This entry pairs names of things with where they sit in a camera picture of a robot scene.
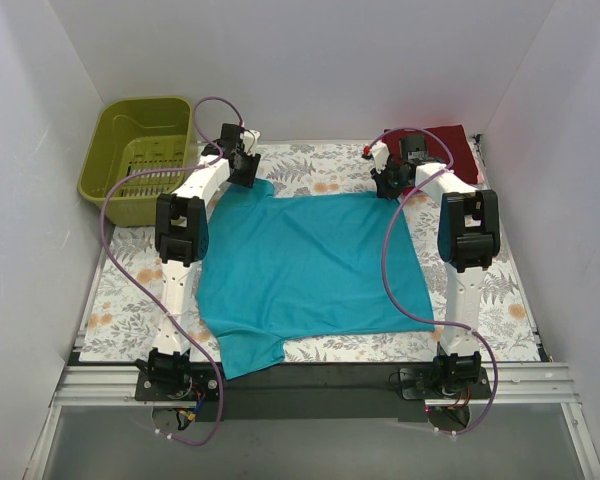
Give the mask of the teal t shirt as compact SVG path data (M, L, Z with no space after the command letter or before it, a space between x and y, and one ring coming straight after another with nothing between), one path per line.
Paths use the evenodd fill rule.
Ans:
M278 198L231 186L209 223L196 299L229 379L276 365L289 340L432 329L397 203L371 192Z

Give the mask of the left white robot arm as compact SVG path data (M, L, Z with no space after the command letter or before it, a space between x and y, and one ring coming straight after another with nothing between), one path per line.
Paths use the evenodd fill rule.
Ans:
M199 163L174 192L158 197L155 245L162 263L160 310L164 314L146 361L137 361L150 386L173 400L194 388L182 317L190 303L195 270L209 247L208 204L225 183L254 184L261 133L241 124L222 125L220 138L207 145Z

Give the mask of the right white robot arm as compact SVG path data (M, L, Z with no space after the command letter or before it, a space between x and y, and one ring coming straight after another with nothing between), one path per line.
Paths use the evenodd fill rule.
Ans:
M413 396L467 398L472 388L489 386L479 352L485 343L478 329L484 281L501 248L498 197L458 177L448 147L442 158L430 155L428 141L444 143L435 133L405 129L402 134L397 155L379 136L364 148L363 156L374 163L371 177L378 197L405 202L421 192L439 207L437 248L447 291L436 355L421 367L402 370L399 384Z

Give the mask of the dark red folded t shirt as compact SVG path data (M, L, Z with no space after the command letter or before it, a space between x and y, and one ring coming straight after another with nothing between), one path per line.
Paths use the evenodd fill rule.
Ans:
M465 183L476 185L479 183L479 170L470 148L462 125L429 127L427 131L438 137L449 149L454 157L453 170ZM416 135L412 131L399 131L385 135L382 141L387 145L389 152L397 157L400 154L399 141L409 135Z

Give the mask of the pink folded t shirt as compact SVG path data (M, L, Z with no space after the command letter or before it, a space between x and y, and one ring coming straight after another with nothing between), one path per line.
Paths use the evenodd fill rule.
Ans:
M485 178L484 178L484 172L483 172L483 164L482 164L482 158L480 153L476 150L474 152L474 160L476 163L476 169L477 169L477 183L476 185L480 185L480 184L484 184L485 183Z

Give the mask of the olive green plastic basket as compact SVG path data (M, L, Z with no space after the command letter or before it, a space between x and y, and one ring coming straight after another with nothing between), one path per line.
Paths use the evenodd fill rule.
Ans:
M179 97L131 98L107 106L78 181L82 197L102 207L111 188L134 174L107 203L106 218L119 227L154 225L158 196L175 190L185 174L147 172L192 164L192 116L191 104Z

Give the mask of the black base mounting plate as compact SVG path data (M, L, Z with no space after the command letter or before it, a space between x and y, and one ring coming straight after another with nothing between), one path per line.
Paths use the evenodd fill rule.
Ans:
M431 362L287 363L227 380L207 363L155 369L137 360L135 400L193 410L196 418L305 420L397 418L421 422L426 403L464 411L492 388L485 368L469 360L446 369Z

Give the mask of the aluminium frame rail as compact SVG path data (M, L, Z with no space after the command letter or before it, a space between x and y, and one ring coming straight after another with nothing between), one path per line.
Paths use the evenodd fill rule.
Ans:
M135 403L133 366L67 366L52 397L54 406L126 406Z

